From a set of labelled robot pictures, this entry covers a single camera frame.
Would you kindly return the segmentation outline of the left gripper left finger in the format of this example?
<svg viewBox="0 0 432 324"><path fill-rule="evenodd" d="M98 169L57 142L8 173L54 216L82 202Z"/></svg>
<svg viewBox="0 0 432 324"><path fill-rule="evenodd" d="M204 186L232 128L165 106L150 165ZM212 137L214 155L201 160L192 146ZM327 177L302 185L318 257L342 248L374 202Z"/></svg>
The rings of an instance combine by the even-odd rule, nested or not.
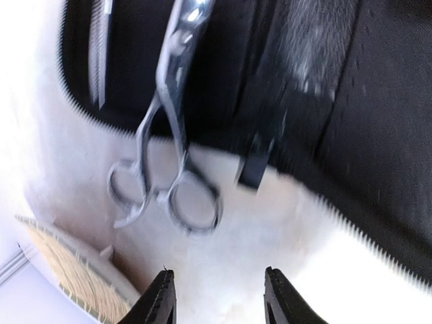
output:
<svg viewBox="0 0 432 324"><path fill-rule="evenodd" d="M174 324L176 287L173 270L160 271L118 324Z"/></svg>

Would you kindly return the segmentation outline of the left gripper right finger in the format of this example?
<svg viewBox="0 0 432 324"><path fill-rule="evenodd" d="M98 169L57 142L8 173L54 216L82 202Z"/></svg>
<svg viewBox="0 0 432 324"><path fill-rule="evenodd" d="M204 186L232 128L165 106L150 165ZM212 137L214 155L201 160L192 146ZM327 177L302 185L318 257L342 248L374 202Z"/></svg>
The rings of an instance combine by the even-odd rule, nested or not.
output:
<svg viewBox="0 0 432 324"><path fill-rule="evenodd" d="M266 324L326 324L279 269L265 269Z"/></svg>

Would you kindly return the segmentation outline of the black zippered tool case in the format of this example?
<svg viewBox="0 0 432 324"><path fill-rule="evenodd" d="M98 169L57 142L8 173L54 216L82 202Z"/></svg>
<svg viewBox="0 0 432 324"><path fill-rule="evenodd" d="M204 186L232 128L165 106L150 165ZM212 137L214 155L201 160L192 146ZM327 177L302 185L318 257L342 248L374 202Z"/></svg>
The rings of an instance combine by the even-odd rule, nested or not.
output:
<svg viewBox="0 0 432 324"><path fill-rule="evenodd" d="M430 1L216 1L183 105L242 184L293 176L431 290Z"/></svg>

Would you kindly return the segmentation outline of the silver thinning scissors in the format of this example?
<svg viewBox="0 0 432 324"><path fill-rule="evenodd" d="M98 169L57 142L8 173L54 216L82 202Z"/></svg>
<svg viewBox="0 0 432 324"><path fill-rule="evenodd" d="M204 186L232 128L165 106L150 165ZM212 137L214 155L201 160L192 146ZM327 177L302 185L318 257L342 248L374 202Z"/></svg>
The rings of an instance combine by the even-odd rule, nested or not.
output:
<svg viewBox="0 0 432 324"><path fill-rule="evenodd" d="M106 99L107 56L113 1L93 1L88 39L88 85L93 105L101 110Z"/></svg>

